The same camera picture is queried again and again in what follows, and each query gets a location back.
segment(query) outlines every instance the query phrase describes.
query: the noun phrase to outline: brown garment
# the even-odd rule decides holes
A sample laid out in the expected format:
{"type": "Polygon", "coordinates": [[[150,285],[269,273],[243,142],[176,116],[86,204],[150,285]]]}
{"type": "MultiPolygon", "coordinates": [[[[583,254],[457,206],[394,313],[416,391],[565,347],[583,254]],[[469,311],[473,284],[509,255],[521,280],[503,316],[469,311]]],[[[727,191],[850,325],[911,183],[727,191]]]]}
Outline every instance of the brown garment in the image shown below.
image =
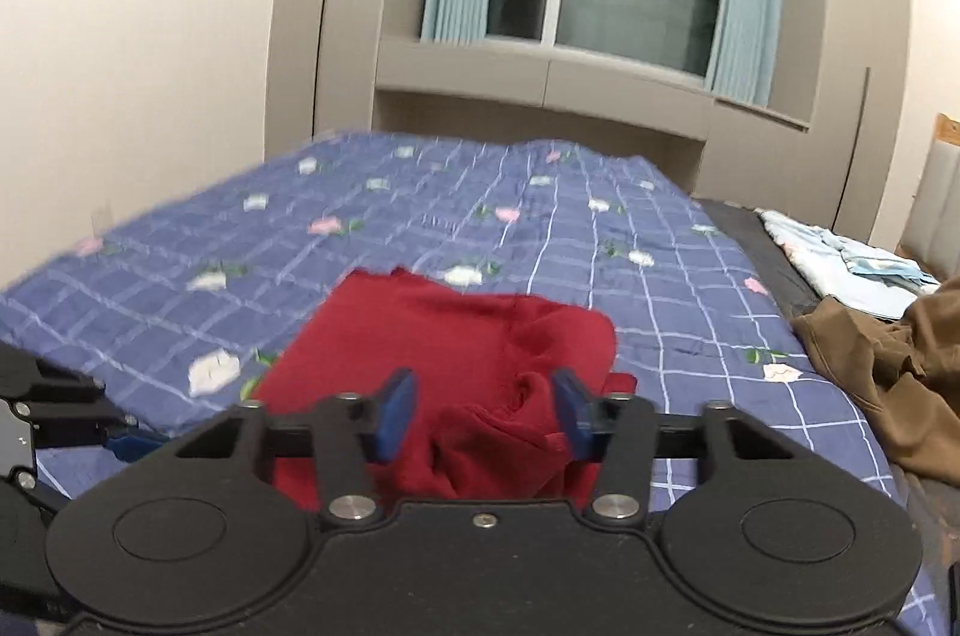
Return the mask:
{"type": "Polygon", "coordinates": [[[853,398],[891,461],[960,485],[960,278],[893,324],[827,298],[793,326],[813,367],[853,398]]]}

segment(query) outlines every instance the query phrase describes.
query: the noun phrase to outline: pink flower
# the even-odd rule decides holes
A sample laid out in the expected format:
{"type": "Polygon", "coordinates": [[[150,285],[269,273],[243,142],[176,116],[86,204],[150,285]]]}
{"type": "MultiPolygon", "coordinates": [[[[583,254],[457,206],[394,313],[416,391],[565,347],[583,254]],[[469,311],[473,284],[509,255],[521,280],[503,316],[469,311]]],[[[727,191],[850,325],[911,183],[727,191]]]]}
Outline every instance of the pink flower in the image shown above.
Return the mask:
{"type": "Polygon", "coordinates": [[[767,288],[763,284],[761,284],[759,281],[757,281],[757,279],[754,278],[753,276],[750,276],[750,278],[746,278],[746,280],[743,281],[743,286],[746,286],[747,289],[749,289],[751,292],[757,293],[757,295],[770,294],[767,291],[767,288]]]}
{"type": "Polygon", "coordinates": [[[90,257],[92,254],[97,254],[100,249],[104,248],[104,240],[102,238],[84,238],[83,240],[77,241],[73,247],[73,253],[77,257],[90,257]]]}
{"type": "Polygon", "coordinates": [[[517,209],[497,209],[493,211],[493,214],[501,222],[506,222],[507,224],[512,224],[517,219],[520,219],[520,212],[517,209]]]}
{"type": "Polygon", "coordinates": [[[317,219],[307,231],[310,235],[333,235],[333,233],[339,233],[343,228],[340,219],[336,216],[328,216],[326,219],[317,219]]]}

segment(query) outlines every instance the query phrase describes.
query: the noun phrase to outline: screw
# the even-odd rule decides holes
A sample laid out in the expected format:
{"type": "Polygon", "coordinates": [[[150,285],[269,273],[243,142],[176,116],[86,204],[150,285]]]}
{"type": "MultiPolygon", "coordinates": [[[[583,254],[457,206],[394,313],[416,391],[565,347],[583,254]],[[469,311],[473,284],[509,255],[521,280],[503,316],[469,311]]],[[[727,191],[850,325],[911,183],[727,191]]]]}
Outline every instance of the screw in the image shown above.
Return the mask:
{"type": "Polygon", "coordinates": [[[488,529],[493,527],[498,523],[496,515],[493,514],[474,514],[473,515],[473,524],[477,527],[483,527],[483,529],[488,529]]]}
{"type": "Polygon", "coordinates": [[[640,511],[640,504],[629,495],[601,495],[593,502],[593,510],[608,520],[625,520],[640,511]]]}
{"type": "Polygon", "coordinates": [[[330,503],[328,510],[341,520],[366,520],[376,512],[376,503],[365,495],[342,495],[330,503]]]}

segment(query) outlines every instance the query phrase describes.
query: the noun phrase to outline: red cloth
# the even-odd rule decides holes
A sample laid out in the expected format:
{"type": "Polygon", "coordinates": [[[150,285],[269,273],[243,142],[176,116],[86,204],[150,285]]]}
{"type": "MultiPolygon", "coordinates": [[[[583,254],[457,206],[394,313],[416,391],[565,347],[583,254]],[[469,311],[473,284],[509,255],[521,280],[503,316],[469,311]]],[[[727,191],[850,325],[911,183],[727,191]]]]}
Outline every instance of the red cloth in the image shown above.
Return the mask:
{"type": "MultiPolygon", "coordinates": [[[[418,377],[416,413],[400,456],[375,466],[396,497],[528,499],[592,489],[592,465],[571,463],[549,376],[572,368],[589,389],[633,392],[610,374],[613,325],[603,314],[544,298],[463,295],[397,268],[351,273],[320,306],[256,390],[273,413],[303,411],[340,392],[376,392],[398,367],[418,377]]],[[[312,461],[277,460],[275,485],[317,508],[312,461]]]]}

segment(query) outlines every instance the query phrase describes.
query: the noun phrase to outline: circular cover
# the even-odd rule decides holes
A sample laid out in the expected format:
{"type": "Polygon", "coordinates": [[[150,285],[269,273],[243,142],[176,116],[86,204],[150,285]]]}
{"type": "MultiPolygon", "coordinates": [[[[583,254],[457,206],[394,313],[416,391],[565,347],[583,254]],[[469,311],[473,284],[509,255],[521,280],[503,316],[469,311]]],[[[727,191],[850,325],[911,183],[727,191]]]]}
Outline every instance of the circular cover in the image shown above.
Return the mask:
{"type": "Polygon", "coordinates": [[[255,605],[299,566],[306,519],[262,482],[219,485],[91,490],[51,523],[54,579],[84,608],[157,628],[255,605]]]}
{"type": "Polygon", "coordinates": [[[664,515],[659,543],[686,584],[754,622],[825,628],[888,614],[920,565],[909,519],[859,482],[819,483],[709,481],[664,515]]]}

